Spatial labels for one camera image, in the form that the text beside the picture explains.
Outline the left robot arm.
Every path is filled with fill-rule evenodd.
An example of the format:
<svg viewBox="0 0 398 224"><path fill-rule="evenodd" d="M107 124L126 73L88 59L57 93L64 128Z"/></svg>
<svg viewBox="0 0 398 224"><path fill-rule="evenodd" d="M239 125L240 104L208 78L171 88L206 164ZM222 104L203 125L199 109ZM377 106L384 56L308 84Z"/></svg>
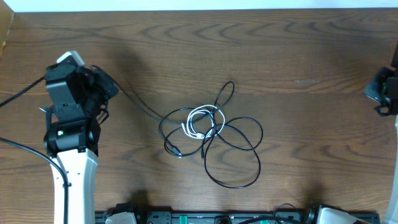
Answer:
<svg viewBox="0 0 398 224"><path fill-rule="evenodd" d="M72 61L56 63L44 76L52 105L46 111L44 146L56 164L55 223L94 223L94 184L100 122L109 100L119 92L99 67Z"/></svg>

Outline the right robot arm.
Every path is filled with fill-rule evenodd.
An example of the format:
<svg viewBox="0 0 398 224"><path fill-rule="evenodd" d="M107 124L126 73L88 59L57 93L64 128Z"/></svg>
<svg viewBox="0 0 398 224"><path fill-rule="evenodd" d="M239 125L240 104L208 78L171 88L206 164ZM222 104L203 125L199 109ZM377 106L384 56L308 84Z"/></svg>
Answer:
<svg viewBox="0 0 398 224"><path fill-rule="evenodd" d="M394 133L397 140L397 45L388 67L382 67L373 80L365 87L364 94L375 101L374 111L380 117L393 117ZM390 195L381 223L397 224L397 142L393 153L392 183Z"/></svg>

